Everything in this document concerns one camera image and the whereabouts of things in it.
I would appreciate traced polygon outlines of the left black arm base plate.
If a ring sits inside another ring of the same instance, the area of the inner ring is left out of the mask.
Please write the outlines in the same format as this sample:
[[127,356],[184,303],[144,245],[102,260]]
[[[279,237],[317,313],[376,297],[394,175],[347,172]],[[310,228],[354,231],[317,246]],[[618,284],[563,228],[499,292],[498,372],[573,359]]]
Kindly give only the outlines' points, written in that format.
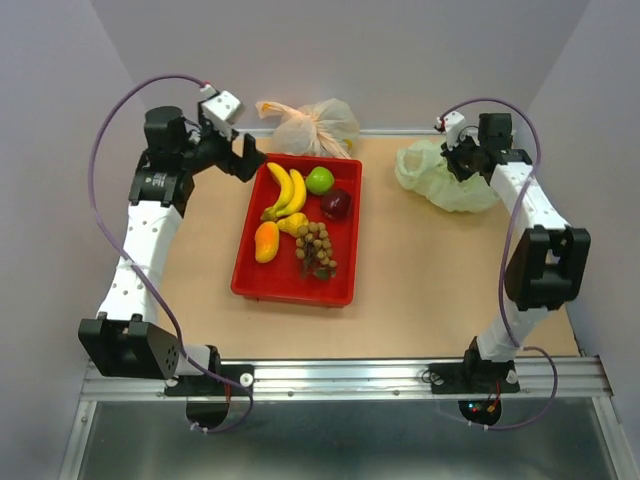
[[[240,383],[243,374],[254,375],[252,364],[225,364],[220,367],[220,375]],[[166,383],[164,395],[167,397],[222,397],[226,395],[225,385],[207,375],[180,376],[173,384]]]

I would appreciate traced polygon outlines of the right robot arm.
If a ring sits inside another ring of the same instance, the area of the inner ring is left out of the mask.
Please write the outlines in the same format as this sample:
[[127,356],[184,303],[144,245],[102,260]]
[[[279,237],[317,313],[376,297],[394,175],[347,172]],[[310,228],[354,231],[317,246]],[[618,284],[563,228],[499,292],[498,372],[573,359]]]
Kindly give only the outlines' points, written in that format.
[[430,365],[429,380],[437,394],[515,393],[514,359],[539,322],[578,296],[591,236],[571,226],[551,204],[537,182],[537,162],[513,145],[510,114],[482,114],[475,136],[467,127],[456,111],[436,121],[445,136],[441,154],[455,179],[484,180],[510,214],[499,313],[471,341],[461,362]]

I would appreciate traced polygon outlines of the yellow fake banana bunch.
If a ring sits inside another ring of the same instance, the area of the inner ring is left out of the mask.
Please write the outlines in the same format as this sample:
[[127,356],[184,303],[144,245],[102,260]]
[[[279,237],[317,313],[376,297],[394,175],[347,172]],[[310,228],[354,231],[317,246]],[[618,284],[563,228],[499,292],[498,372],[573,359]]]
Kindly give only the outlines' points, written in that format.
[[299,212],[306,203],[307,189],[302,174],[296,169],[286,171],[275,162],[268,162],[267,169],[280,187],[276,202],[267,207],[260,219],[276,221],[279,218]]

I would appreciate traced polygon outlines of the green fake apple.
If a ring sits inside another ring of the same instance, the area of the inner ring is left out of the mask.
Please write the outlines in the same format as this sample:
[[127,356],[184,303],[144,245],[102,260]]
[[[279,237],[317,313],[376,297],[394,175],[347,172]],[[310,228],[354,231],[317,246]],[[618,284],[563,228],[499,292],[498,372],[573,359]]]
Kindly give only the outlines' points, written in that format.
[[322,166],[314,167],[305,180],[307,190],[317,196],[322,196],[330,191],[334,183],[335,178],[332,172]]

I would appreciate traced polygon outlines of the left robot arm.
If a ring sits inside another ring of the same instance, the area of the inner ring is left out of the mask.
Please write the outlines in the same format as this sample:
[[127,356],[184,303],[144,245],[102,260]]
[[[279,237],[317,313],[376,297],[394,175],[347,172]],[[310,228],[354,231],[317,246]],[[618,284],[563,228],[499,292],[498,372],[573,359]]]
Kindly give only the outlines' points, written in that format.
[[251,135],[236,154],[234,128],[244,107],[235,100],[198,105],[198,127],[188,131],[180,108],[162,106],[145,114],[147,147],[135,169],[128,196],[125,239],[112,244],[119,261],[108,293],[93,318],[81,321],[78,337],[105,377],[162,379],[188,376],[199,393],[215,392],[222,377],[212,346],[184,344],[181,330],[159,327],[163,271],[172,240],[194,190],[196,174],[217,167],[243,182],[253,178],[266,156]]

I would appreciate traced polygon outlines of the orange yellow fake mango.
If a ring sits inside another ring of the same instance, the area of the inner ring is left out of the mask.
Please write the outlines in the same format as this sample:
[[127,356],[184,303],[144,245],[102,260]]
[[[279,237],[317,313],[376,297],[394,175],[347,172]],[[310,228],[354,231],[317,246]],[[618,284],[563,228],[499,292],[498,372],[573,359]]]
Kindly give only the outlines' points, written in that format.
[[254,235],[255,260],[260,264],[272,261],[279,250],[280,231],[273,221],[263,222]]

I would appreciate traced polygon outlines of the dark red fake apple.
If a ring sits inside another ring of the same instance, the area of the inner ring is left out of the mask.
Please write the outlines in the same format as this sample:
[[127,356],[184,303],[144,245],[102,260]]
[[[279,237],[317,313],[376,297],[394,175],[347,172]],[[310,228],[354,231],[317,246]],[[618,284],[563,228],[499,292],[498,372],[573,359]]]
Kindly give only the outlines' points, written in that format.
[[343,189],[332,189],[321,200],[322,213],[331,220],[342,220],[350,212],[351,194]]

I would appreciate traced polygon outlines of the yellow fake pear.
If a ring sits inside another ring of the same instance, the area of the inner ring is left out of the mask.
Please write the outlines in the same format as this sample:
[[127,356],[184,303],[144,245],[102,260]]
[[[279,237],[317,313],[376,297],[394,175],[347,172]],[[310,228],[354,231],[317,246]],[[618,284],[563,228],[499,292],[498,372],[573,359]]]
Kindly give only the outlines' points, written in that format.
[[280,218],[276,225],[281,232],[287,233],[292,237],[299,235],[299,229],[303,226],[307,226],[309,220],[307,216],[302,212],[296,212],[284,218]]

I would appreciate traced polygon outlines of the green avocado print plastic bag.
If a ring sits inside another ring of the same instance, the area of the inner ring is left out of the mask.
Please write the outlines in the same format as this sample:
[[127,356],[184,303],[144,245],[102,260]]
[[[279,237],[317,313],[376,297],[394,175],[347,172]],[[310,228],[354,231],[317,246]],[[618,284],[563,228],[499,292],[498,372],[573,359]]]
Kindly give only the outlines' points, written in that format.
[[448,170],[440,147],[427,139],[400,148],[394,172],[403,189],[423,196],[447,212],[480,213],[500,202],[496,192],[478,174],[459,182]]

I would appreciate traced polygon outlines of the red plastic tray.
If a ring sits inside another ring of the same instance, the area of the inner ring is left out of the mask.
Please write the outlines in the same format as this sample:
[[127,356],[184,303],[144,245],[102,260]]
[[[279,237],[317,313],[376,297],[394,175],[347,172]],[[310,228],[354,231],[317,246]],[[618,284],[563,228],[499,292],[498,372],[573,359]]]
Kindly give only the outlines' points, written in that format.
[[345,307],[354,297],[362,164],[271,153],[257,173],[231,290]]

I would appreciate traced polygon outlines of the brown fake longan bunch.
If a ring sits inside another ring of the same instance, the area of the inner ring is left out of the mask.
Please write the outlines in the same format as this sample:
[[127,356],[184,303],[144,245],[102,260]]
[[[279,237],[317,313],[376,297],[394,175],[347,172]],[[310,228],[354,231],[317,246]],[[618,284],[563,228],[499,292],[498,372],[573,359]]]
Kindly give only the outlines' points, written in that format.
[[337,274],[337,261],[327,226],[310,222],[299,229],[295,256],[301,263],[301,276],[328,281]]

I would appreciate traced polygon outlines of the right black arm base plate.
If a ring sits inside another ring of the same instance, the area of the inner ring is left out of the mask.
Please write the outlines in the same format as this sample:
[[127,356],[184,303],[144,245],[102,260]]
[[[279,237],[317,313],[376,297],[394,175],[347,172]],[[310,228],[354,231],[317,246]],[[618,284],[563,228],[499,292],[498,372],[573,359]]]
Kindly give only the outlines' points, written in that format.
[[481,361],[475,367],[462,362],[431,363],[425,371],[436,395],[518,393],[520,384],[510,362]]

